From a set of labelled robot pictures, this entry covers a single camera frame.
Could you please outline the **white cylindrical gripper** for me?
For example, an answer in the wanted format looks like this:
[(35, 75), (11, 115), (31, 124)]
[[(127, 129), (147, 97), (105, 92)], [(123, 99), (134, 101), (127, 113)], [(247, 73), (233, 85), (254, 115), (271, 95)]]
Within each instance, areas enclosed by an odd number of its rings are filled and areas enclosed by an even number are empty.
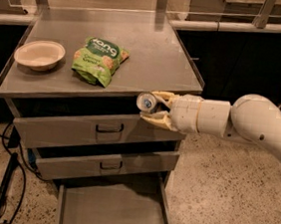
[(206, 133), (222, 136), (226, 131), (231, 110), (228, 101), (205, 100), (199, 96), (180, 96), (171, 92), (154, 91), (157, 105), (169, 112), (142, 112), (140, 117), (152, 125), (170, 131)]

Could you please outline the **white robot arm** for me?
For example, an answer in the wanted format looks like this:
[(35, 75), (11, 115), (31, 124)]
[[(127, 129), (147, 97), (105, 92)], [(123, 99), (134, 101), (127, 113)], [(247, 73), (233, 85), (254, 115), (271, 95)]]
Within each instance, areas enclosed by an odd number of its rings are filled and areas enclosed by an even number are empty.
[(254, 143), (281, 162), (281, 111), (265, 97), (245, 95), (233, 104), (171, 92), (140, 93), (140, 117), (150, 124), (180, 133), (206, 133)]

